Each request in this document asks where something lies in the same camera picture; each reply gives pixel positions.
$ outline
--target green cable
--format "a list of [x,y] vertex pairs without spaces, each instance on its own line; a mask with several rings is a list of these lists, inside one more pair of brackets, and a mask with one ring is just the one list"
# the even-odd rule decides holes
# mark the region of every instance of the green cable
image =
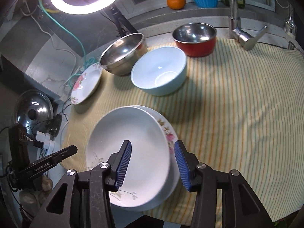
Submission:
[[61,27],[63,30],[65,30],[68,34],[70,34],[74,39],[76,39],[78,41],[78,43],[81,45],[82,51],[83,51],[83,60],[86,64],[86,51],[85,48],[83,47],[83,44],[80,42],[80,40],[73,34],[71,33],[69,30],[67,30],[66,28],[64,28],[61,24],[59,24],[52,16],[50,16],[50,14],[45,10],[45,8],[43,7],[42,4],[42,0],[38,0],[39,2],[39,6],[42,9],[42,11],[52,20],[54,21],[59,27]]
[[69,86],[71,89],[73,89],[73,86],[71,85],[71,79],[74,77],[74,76],[80,76],[81,74],[73,74],[70,79],[69,79]]

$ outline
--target striped towel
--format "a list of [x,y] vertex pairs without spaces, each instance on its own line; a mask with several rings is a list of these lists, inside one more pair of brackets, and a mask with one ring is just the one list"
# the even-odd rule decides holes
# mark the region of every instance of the striped towel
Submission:
[[[303,62],[296,50],[258,43],[245,51],[218,38],[211,55],[188,58],[185,84],[164,97],[135,88],[129,76],[104,71],[95,94],[72,108],[63,147],[74,144],[78,153],[62,165],[86,170],[85,149],[98,120],[116,107],[144,105],[168,119],[200,162],[238,169],[273,221],[285,217],[304,201]],[[190,225],[195,199],[179,182],[168,200],[144,214]],[[220,227],[220,191],[216,213]]]

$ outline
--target orange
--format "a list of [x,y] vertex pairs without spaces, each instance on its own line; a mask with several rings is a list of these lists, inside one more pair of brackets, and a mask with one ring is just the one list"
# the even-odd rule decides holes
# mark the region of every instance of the orange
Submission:
[[185,4],[186,0],[167,0],[168,7],[174,10],[182,9]]

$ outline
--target yellow cable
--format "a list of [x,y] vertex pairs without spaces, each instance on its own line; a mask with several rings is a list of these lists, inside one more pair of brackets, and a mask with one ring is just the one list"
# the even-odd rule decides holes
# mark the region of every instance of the yellow cable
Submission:
[[52,9],[49,9],[49,8],[45,8],[45,11],[48,12],[48,13],[60,13],[60,10],[52,10]]

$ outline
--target white plate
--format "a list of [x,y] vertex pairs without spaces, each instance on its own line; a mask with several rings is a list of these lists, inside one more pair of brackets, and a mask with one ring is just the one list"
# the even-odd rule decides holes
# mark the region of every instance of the white plate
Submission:
[[168,141],[169,151],[170,151],[170,170],[168,179],[163,186],[162,190],[159,192],[155,198],[153,198],[151,201],[146,203],[145,205],[134,207],[134,208],[128,208],[129,211],[135,211],[135,212],[142,212],[149,209],[152,209],[154,207],[157,207],[161,203],[163,203],[165,200],[169,198],[169,196],[172,194],[172,192],[175,190],[175,187],[180,179],[179,175],[179,169],[176,163],[175,155],[174,155],[174,143],[178,140],[177,134],[174,131],[172,125],[168,122],[168,120],[159,114],[157,111],[141,105],[132,105],[133,107],[138,107],[142,110],[145,110],[150,115],[152,115],[159,125],[162,127],[163,132],[165,133],[165,136]]
[[120,207],[138,207],[152,200],[168,178],[170,155],[162,127],[148,112],[137,107],[119,107],[95,126],[86,148],[87,168],[92,169],[119,151],[124,140],[132,155],[123,186],[110,192],[110,202]]
[[93,94],[98,87],[101,72],[100,63],[94,63],[78,77],[71,93],[72,104],[80,104]]

